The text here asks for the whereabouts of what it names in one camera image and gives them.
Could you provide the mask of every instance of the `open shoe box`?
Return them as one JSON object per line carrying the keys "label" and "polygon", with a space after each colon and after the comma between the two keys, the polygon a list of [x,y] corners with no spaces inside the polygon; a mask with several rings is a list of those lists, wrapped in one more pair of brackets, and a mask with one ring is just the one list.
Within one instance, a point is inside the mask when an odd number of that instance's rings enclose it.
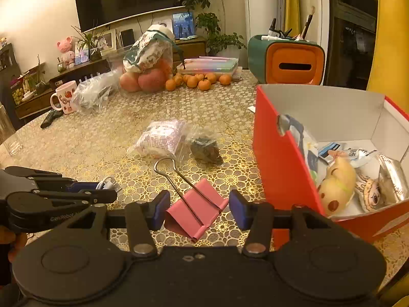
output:
{"label": "open shoe box", "polygon": [[[409,117],[382,94],[340,87],[314,85],[261,85],[257,88],[253,149],[268,202],[277,209],[306,205],[325,215],[316,186],[290,132],[277,129],[280,114],[289,114],[304,125],[319,146],[330,141],[346,147],[377,149],[399,160],[409,178]],[[361,171],[378,178],[376,159]],[[326,174],[319,160],[318,182]],[[352,233],[373,242],[409,221],[409,200],[364,212],[357,195],[342,212],[333,216]],[[275,246],[288,234],[275,230]]]}

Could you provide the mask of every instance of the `mug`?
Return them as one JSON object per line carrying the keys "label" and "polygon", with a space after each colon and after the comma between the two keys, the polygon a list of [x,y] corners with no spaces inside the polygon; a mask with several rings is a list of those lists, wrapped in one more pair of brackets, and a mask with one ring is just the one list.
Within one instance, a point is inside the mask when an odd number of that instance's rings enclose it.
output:
{"label": "mug", "polygon": [[[56,111],[64,111],[65,114],[69,114],[75,111],[74,107],[71,107],[70,101],[72,98],[72,94],[76,90],[76,82],[69,81],[60,85],[58,88],[55,89],[55,93],[52,94],[50,97],[51,107]],[[52,97],[56,96],[61,104],[61,108],[58,108],[52,102]]]}

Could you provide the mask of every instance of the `floral lace tablecloth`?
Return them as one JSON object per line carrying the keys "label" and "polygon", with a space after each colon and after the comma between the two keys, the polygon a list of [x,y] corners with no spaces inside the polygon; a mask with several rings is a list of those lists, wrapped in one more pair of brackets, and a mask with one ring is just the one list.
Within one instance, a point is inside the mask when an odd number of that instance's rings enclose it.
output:
{"label": "floral lace tablecloth", "polygon": [[[183,119],[218,133],[224,164],[206,167],[190,158],[179,168],[182,174],[193,182],[209,179],[223,197],[237,189],[248,200],[260,200],[264,193],[252,151],[254,114],[247,109],[255,104],[255,95],[256,79],[249,71],[243,71],[242,81],[228,87],[217,84],[207,92],[180,87],[173,92],[135,94],[130,98],[114,94],[107,110],[100,114],[64,115],[44,130],[40,124],[46,114],[31,121],[17,132],[23,149],[10,157],[0,146],[0,163],[2,167],[19,165],[61,172],[78,181],[100,181],[114,175],[123,191],[111,208],[140,199],[152,200],[163,189],[170,191],[175,202],[172,187],[153,172],[155,160],[128,156],[126,150],[150,122]],[[174,173],[171,176],[182,192],[188,189],[180,177]],[[127,250],[125,232],[113,229],[111,241]],[[242,246],[247,234],[235,225],[227,207],[195,246]],[[192,245],[188,238],[163,227],[153,232],[153,237],[159,249],[165,245]],[[409,255],[409,225],[377,241],[375,246],[387,260],[386,284]]]}

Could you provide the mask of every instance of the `remote control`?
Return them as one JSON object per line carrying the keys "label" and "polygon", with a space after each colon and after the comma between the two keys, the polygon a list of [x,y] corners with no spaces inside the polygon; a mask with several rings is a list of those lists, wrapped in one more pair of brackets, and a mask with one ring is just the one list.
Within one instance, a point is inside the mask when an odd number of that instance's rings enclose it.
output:
{"label": "remote control", "polygon": [[41,129],[47,128],[51,123],[54,121],[54,119],[59,118],[60,116],[64,115],[63,111],[56,111],[55,109],[52,109],[50,113],[47,114],[46,118],[41,124]]}

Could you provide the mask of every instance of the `pink binder clip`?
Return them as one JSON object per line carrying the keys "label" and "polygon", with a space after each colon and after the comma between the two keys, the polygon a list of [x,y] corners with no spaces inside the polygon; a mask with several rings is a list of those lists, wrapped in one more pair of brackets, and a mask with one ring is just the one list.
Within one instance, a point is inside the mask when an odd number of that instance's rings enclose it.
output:
{"label": "pink binder clip", "polygon": [[[192,187],[185,195],[181,193],[169,175],[158,170],[157,166],[162,160],[171,160],[176,174]],[[153,170],[164,176],[180,197],[180,200],[166,211],[165,227],[169,231],[184,235],[194,241],[199,240],[227,206],[229,200],[222,198],[207,179],[202,179],[193,185],[177,170],[173,158],[159,159]]]}

